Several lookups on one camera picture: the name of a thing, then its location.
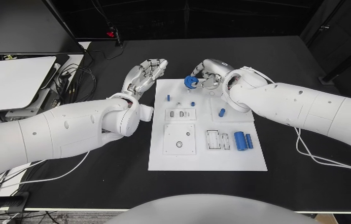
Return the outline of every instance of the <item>white platform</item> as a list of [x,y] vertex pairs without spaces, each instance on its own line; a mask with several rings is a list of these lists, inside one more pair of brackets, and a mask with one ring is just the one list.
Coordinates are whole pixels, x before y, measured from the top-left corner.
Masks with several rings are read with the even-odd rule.
[[[268,171],[253,113],[236,111],[220,97],[220,89],[188,92],[184,79],[157,81],[149,171]],[[230,150],[223,143],[220,150],[209,149],[207,130],[219,130],[220,138],[229,134]],[[252,150],[237,150],[237,131],[252,135]]]
[[0,61],[0,110],[31,105],[57,57]]

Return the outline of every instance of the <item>black screen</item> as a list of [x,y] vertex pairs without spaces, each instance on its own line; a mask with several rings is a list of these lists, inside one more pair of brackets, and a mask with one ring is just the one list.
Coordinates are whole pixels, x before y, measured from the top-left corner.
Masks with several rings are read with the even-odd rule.
[[81,54],[45,0],[0,0],[0,54]]

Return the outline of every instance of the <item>black table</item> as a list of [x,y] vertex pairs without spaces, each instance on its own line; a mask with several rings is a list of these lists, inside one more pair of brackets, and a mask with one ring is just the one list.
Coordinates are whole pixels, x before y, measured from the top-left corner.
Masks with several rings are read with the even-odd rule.
[[[103,50],[107,57],[120,52],[115,42],[93,42],[89,49]],[[276,82],[339,94],[334,86],[318,82],[326,73],[298,36],[129,41],[116,59],[105,60],[99,52],[92,54],[99,80],[94,99],[122,90],[132,67],[149,58],[170,61],[161,79],[185,78],[204,59],[216,58],[235,68],[252,66]],[[81,96],[92,86],[87,77]],[[155,86],[141,103],[154,106]],[[131,209],[168,196],[207,193],[248,197],[294,211],[351,211],[351,170],[315,163],[297,151],[294,128],[258,115],[255,119],[268,172],[148,171],[152,122],[141,122],[133,136],[94,150],[67,177],[24,187],[32,194],[27,208]],[[346,143],[310,131],[302,137],[315,155],[351,165]],[[50,160],[31,180],[61,176],[83,157]]]

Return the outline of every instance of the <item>robotic hand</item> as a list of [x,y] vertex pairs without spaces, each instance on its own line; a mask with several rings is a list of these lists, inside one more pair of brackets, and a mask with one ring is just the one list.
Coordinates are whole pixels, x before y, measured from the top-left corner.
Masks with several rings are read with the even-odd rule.
[[[196,75],[203,71],[207,79]],[[191,76],[188,88],[223,88],[222,99],[240,112],[253,110],[265,118],[311,130],[351,145],[351,99],[295,85],[275,83],[255,69],[235,69],[216,59],[206,59]]]
[[107,100],[63,105],[42,114],[0,124],[0,172],[29,162],[73,157],[131,136],[154,108],[139,104],[144,92],[164,75],[168,61],[148,59]]

